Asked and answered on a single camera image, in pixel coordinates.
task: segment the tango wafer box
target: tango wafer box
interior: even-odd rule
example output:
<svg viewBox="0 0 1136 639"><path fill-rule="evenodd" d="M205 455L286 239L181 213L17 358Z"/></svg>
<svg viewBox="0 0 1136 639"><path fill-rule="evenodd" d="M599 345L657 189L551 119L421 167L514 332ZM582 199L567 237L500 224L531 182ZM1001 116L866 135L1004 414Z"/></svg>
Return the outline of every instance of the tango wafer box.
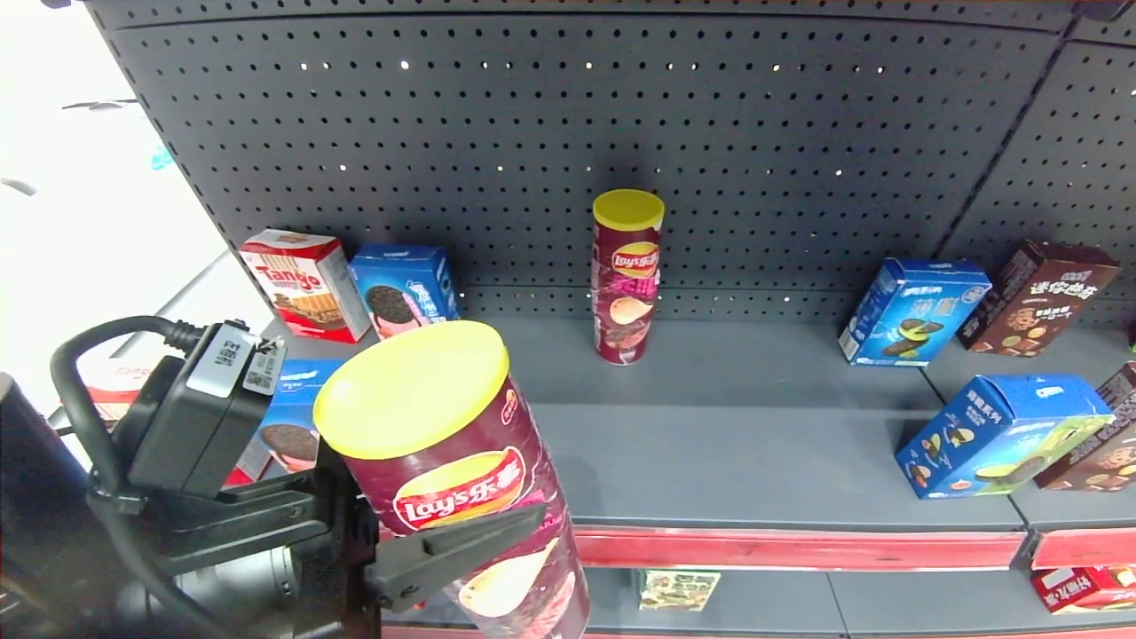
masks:
<svg viewBox="0 0 1136 639"><path fill-rule="evenodd" d="M339 239L265 230L241 259L293 334L356 343L370 326Z"/></svg>

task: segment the potato chip image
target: potato chip image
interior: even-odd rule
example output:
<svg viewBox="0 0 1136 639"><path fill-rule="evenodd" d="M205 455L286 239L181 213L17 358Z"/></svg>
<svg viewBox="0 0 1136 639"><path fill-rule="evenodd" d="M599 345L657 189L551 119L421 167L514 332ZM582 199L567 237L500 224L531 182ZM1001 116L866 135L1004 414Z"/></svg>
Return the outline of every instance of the potato chip image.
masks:
<svg viewBox="0 0 1136 639"><path fill-rule="evenodd" d="M559 541L560 538L556 538L537 553L504 559L485 569L461 587L458 601L481 616L499 617L511 613L528 596Z"/></svg>
<svg viewBox="0 0 1136 639"><path fill-rule="evenodd" d="M650 313L651 305L633 297L621 297L611 302L609 310L616 324L627 325Z"/></svg>

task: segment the chocolate chip cookie image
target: chocolate chip cookie image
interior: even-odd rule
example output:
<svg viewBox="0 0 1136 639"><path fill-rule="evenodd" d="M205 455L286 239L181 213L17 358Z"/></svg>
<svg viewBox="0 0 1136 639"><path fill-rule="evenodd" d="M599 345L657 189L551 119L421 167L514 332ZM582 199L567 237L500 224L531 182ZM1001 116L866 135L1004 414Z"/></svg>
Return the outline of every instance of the chocolate chip cookie image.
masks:
<svg viewBox="0 0 1136 639"><path fill-rule="evenodd" d="M1010 314L1005 320L1005 325L1010 327L1011 331L1025 331L1027 329L1033 329L1037 325L1039 320L1034 315L1033 308L1019 308Z"/></svg>
<svg viewBox="0 0 1136 639"><path fill-rule="evenodd" d="M381 339L429 324L414 298L394 287L371 287L367 289L366 298Z"/></svg>
<svg viewBox="0 0 1136 639"><path fill-rule="evenodd" d="M316 467L319 438L315 431L295 424L269 424L260 429L260 439L274 459L290 473Z"/></svg>
<svg viewBox="0 0 1136 639"><path fill-rule="evenodd" d="M1122 446L1109 453L1097 462L1102 468L1116 471L1136 464L1136 446Z"/></svg>

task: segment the oreo box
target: oreo box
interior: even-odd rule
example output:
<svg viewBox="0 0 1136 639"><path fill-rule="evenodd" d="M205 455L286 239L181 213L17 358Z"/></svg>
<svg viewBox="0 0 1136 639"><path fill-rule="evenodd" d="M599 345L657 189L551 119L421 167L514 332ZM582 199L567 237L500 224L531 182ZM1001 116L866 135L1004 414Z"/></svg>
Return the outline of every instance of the oreo box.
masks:
<svg viewBox="0 0 1136 639"><path fill-rule="evenodd" d="M841 334L844 357L854 365L926 366L989 288L975 264L888 257Z"/></svg>
<svg viewBox="0 0 1136 639"><path fill-rule="evenodd" d="M458 320L450 265L441 247L367 244L350 267L379 340Z"/></svg>
<svg viewBox="0 0 1136 639"><path fill-rule="evenodd" d="M896 459L920 499L1006 495L1112 421L1076 375L978 375Z"/></svg>
<svg viewBox="0 0 1136 639"><path fill-rule="evenodd" d="M311 423L311 405L342 364L340 359L285 359L276 395L245 454L267 448L278 470L287 473L315 467L319 433Z"/></svg>

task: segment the cardboard box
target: cardboard box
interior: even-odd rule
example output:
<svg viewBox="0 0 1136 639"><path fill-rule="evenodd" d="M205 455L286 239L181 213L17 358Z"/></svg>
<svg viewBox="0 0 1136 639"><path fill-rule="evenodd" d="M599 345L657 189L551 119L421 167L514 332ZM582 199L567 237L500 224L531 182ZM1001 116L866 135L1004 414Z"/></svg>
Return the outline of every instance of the cardboard box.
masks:
<svg viewBox="0 0 1136 639"><path fill-rule="evenodd" d="M1136 566L1039 571L1034 589L1053 614L1136 608Z"/></svg>
<svg viewBox="0 0 1136 639"><path fill-rule="evenodd" d="M342 365L340 359L285 359L276 395L250 447L262 446L287 473L315 467L319 432L311 423L311 406L324 382Z"/></svg>
<svg viewBox="0 0 1136 639"><path fill-rule="evenodd" d="M1006 495L1112 420L1076 375L978 375L896 459L920 499Z"/></svg>
<svg viewBox="0 0 1136 639"><path fill-rule="evenodd" d="M721 573L713 571L641 570L637 573L641 611L702 612L721 579Z"/></svg>
<svg viewBox="0 0 1136 639"><path fill-rule="evenodd" d="M268 229L240 252L293 334L356 343L367 333L367 313L337 239Z"/></svg>
<svg viewBox="0 0 1136 639"><path fill-rule="evenodd" d="M351 276L381 340L458 318L442 248L368 244L351 259Z"/></svg>
<svg viewBox="0 0 1136 639"><path fill-rule="evenodd" d="M78 368L94 408L108 430L126 415L153 372L150 364L118 357L82 360Z"/></svg>
<svg viewBox="0 0 1136 639"><path fill-rule="evenodd" d="M1097 393L1116 421L1037 475L1037 486L1114 492L1136 481L1136 362L1126 364Z"/></svg>
<svg viewBox="0 0 1136 639"><path fill-rule="evenodd" d="M852 364L926 366L991 288L966 262L884 260L841 335Z"/></svg>
<svg viewBox="0 0 1136 639"><path fill-rule="evenodd" d="M1095 247L1026 241L959 331L975 352L1036 357L1120 272Z"/></svg>

